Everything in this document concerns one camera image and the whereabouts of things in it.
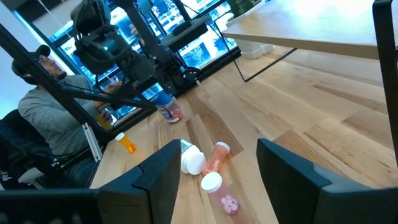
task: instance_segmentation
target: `lying bottle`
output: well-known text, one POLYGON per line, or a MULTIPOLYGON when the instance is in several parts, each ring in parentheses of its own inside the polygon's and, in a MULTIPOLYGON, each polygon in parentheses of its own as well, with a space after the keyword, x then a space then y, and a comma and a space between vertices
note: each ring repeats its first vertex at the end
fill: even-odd
POLYGON ((217 172, 210 172, 201 180, 201 188, 207 192, 212 200, 228 215, 235 214, 239 203, 223 183, 223 178, 217 172))
POLYGON ((230 147, 224 142, 216 143, 216 147, 213 150, 213 154, 210 159, 207 161, 206 167, 203 170, 202 174, 206 175, 210 172, 218 172, 221 169, 221 166, 224 163, 226 156, 230 151, 230 147))
POLYGON ((206 165, 205 155, 196 145, 181 139, 181 171, 184 174, 198 175, 206 165))

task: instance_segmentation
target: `baseball cap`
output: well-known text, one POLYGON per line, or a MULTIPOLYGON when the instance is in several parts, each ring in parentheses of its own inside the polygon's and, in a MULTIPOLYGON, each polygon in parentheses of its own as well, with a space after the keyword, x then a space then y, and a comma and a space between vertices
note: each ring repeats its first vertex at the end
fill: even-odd
MULTIPOLYGON (((40 47, 38 47, 35 52, 29 52, 29 53, 33 58, 38 59, 40 55, 48 57, 50 55, 50 52, 51 52, 50 47, 48 47, 47 45, 40 45, 40 47)), ((24 65, 22 62, 19 62, 16 59, 12 61, 11 65, 12 71, 20 77, 26 74, 25 67, 26 65, 24 65)))

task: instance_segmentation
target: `table leg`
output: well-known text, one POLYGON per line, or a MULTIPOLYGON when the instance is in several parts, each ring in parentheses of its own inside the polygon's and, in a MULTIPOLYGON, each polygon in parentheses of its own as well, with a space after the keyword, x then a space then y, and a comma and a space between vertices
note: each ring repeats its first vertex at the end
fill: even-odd
POLYGON ((398 69, 391 4, 392 0, 375 0, 373 3, 373 21, 392 142, 394 143, 398 165, 398 69))
MULTIPOLYGON (((225 44, 225 47, 227 48, 228 52, 230 52, 230 49, 229 49, 229 47, 228 47, 228 44, 227 44, 227 42, 225 41, 225 37, 224 37, 223 34, 221 33, 220 28, 218 28, 218 25, 216 24, 216 20, 213 21, 213 24, 214 24, 214 26, 216 27, 218 33, 220 34, 220 38, 221 38, 221 40, 223 41, 223 43, 225 44)), ((273 61, 273 62, 270 63, 269 65, 265 66, 264 68, 260 69, 258 72, 256 72, 254 75, 250 76, 250 77, 247 78, 247 79, 245 79, 245 78, 243 77, 243 74, 242 74, 241 70, 239 69, 239 66, 238 66, 238 64, 236 63, 236 61, 233 60, 233 62, 234 62, 234 64, 235 64, 235 67, 236 67, 236 69, 238 70, 240 76, 242 77, 243 81, 246 83, 246 82, 252 80, 253 78, 255 78, 256 76, 260 75, 262 72, 264 72, 264 71, 267 70, 268 68, 271 68, 273 65, 275 65, 275 64, 278 63, 278 62, 280 62, 281 60, 283 60, 284 58, 286 58, 287 56, 289 56, 291 53, 295 52, 296 50, 297 50, 297 48, 294 48, 294 49, 288 51, 286 54, 280 56, 278 59, 276 59, 275 61, 273 61)))

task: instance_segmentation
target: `black chair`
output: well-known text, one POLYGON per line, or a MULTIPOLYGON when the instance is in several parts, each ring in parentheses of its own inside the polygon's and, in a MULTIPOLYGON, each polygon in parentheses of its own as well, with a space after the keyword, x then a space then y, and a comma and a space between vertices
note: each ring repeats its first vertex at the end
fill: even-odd
POLYGON ((2 150, 9 151, 10 163, 25 159, 25 173, 19 178, 20 183, 31 183, 36 188, 75 186, 73 180, 64 173, 82 160, 83 152, 68 157, 53 156, 43 136, 19 114, 18 110, 11 111, 0 120, 0 139, 2 150))

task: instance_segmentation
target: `wooden desk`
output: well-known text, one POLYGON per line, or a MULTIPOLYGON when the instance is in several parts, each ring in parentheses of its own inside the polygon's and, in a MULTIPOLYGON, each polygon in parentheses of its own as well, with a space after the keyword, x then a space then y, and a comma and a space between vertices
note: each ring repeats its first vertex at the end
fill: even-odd
MULTIPOLYGON (((280 48, 266 55, 270 58, 262 57, 262 63, 288 50, 280 48)), ((196 144, 207 158, 217 141, 231 146, 221 176, 242 210, 232 217, 225 215, 200 189, 201 175, 181 174, 172 224, 277 224, 257 166, 257 138, 273 140, 370 187, 398 186, 383 89, 326 72, 349 72, 335 68, 341 65, 333 60, 335 55, 309 57, 306 54, 311 52, 300 51, 248 83, 237 75, 234 65, 227 65, 204 80, 202 88, 178 98, 183 121, 166 123, 158 112, 145 118, 126 131, 139 153, 129 154, 111 141, 91 187, 112 181, 178 138, 196 144), (329 69, 306 67, 306 60, 315 57, 329 69)), ((377 62, 360 59, 352 69, 374 72, 367 63, 377 62)), ((258 70, 256 64, 243 68, 249 73, 258 70)))
MULTIPOLYGON (((225 37, 378 59, 374 0, 272 0, 223 31, 225 37)), ((398 43, 398 1, 392 2, 398 43)))

